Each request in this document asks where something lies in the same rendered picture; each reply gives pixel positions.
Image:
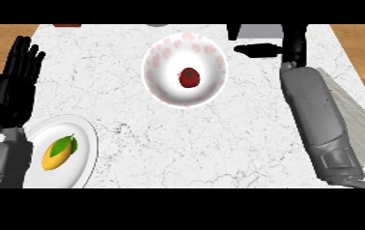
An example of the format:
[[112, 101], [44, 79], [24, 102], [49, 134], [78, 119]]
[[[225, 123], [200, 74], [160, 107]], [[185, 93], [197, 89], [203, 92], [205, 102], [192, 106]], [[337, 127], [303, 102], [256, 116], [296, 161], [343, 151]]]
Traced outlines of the white plate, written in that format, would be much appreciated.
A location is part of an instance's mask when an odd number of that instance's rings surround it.
[[[52, 143], [72, 136], [75, 153], [65, 163], [46, 171], [41, 159]], [[24, 188], [81, 188], [90, 179], [99, 155], [98, 133], [89, 121], [75, 115], [61, 115], [43, 121], [27, 133], [33, 142], [33, 158], [24, 177]]]

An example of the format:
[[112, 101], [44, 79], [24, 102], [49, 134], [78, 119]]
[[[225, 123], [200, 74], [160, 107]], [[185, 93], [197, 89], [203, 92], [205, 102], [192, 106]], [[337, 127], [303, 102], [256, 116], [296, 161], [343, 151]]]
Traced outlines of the white bowl with pink pattern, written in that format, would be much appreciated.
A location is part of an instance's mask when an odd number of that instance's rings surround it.
[[[183, 88], [179, 74], [185, 68], [200, 73], [197, 87]], [[228, 62], [219, 45], [203, 35], [177, 33], [164, 37], [142, 59], [142, 83], [152, 97], [174, 108], [207, 104], [228, 81]]]

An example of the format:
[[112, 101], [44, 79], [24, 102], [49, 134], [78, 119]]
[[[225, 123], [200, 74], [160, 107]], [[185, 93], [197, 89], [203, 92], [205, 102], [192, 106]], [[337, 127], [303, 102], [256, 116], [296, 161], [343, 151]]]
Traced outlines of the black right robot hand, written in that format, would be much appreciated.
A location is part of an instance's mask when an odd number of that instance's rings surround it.
[[273, 58], [282, 55], [282, 62], [294, 62], [297, 67], [306, 66], [306, 24], [284, 23], [282, 45], [273, 43], [241, 44], [234, 51], [250, 58]]

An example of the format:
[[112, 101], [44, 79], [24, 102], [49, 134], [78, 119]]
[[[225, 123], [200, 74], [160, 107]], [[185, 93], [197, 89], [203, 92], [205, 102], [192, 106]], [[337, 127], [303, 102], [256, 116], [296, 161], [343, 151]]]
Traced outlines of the grey block object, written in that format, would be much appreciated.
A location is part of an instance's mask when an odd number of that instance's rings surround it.
[[284, 37], [279, 24], [242, 24], [239, 39], [281, 39]]

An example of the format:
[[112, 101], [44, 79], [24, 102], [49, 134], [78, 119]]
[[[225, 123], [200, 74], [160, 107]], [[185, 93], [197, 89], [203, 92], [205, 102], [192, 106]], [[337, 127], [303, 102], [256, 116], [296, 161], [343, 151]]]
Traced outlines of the red tomato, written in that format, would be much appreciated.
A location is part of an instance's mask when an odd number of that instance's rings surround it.
[[194, 68], [185, 68], [179, 74], [179, 81], [183, 88], [197, 87], [200, 84], [200, 73]]

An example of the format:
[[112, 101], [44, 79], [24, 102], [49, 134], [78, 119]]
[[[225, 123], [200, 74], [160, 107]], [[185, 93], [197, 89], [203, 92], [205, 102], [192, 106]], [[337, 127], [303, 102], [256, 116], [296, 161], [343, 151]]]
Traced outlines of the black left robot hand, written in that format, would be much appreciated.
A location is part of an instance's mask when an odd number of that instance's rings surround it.
[[21, 128], [31, 117], [36, 83], [46, 52], [18, 36], [0, 73], [0, 129]]

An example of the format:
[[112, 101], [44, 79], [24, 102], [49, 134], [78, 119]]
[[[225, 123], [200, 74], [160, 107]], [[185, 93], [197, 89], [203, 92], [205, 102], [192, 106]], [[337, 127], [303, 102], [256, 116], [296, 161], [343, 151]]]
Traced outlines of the yellow lemon with green leaf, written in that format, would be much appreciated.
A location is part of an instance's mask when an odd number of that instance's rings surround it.
[[44, 152], [41, 159], [43, 170], [49, 171], [61, 167], [70, 156], [75, 153], [77, 148], [78, 143], [74, 135], [59, 138]]

